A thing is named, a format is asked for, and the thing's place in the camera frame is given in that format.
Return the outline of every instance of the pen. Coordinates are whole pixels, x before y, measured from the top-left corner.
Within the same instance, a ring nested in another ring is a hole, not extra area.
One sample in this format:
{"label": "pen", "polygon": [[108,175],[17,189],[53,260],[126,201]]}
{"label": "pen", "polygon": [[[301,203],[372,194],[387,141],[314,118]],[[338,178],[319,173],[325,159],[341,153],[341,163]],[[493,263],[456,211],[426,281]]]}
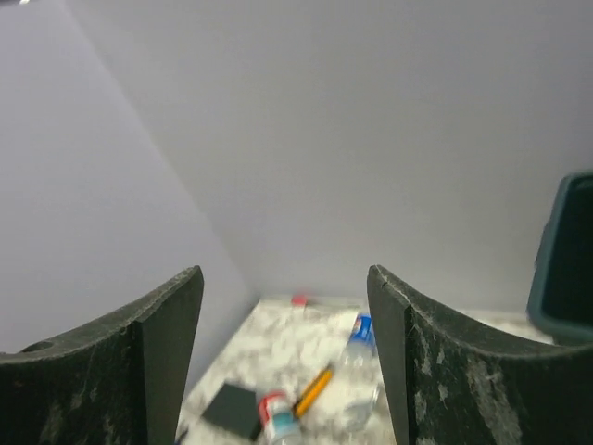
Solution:
{"label": "pen", "polygon": [[311,383],[307,385],[303,391],[303,394],[293,405],[293,413],[297,419],[303,416],[303,414],[309,410],[310,406],[315,400],[317,400],[333,375],[334,365],[329,363],[317,374]]}

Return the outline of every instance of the wall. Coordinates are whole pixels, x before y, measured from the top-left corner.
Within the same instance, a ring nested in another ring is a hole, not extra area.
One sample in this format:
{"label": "wall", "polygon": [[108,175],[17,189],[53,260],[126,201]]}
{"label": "wall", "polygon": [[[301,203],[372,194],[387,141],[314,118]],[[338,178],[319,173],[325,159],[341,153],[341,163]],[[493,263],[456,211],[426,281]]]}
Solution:
{"label": "wall", "polygon": [[200,264],[195,382],[254,303],[243,277],[59,2],[1,8],[0,60],[0,350]]}
{"label": "wall", "polygon": [[587,0],[77,0],[259,291],[522,311],[561,177],[593,165]]}

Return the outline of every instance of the marble surface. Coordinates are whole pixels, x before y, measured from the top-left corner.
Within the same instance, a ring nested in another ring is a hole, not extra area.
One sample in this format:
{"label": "marble surface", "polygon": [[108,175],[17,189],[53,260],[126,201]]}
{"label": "marble surface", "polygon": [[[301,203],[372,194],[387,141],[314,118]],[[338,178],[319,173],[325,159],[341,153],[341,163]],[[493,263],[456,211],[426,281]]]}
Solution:
{"label": "marble surface", "polygon": [[[201,419],[222,383],[230,381],[247,388],[273,383],[297,397],[311,378],[342,351],[361,309],[335,304],[303,308],[279,299],[260,301],[183,404],[178,428],[180,434],[187,430],[183,445],[251,443]],[[487,313],[474,318],[516,335],[548,341],[520,318],[488,317]],[[356,379],[336,374],[301,419],[305,443],[395,444],[385,396],[380,398],[364,430],[354,434],[344,431],[341,412],[352,401],[369,398],[381,380],[377,358]]]}

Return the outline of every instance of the blue label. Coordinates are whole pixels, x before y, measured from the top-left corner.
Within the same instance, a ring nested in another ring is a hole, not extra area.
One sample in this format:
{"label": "blue label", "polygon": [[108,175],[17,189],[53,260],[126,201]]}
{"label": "blue label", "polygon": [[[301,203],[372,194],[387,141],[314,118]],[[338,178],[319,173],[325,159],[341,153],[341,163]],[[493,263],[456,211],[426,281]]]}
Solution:
{"label": "blue label", "polygon": [[374,348],[374,332],[372,331],[372,320],[368,313],[361,313],[356,317],[350,341],[360,341]]}

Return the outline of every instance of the orange pen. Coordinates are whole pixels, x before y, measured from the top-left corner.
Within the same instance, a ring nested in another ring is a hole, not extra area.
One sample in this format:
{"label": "orange pen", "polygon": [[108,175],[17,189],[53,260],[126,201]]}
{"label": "orange pen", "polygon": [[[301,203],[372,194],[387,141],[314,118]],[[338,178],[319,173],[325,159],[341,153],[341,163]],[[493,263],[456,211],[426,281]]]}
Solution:
{"label": "orange pen", "polygon": [[315,400],[322,393],[323,389],[330,382],[334,375],[334,365],[329,363],[324,367],[317,376],[307,385],[303,391],[303,395],[293,405],[293,414],[298,419],[302,417],[310,408]]}

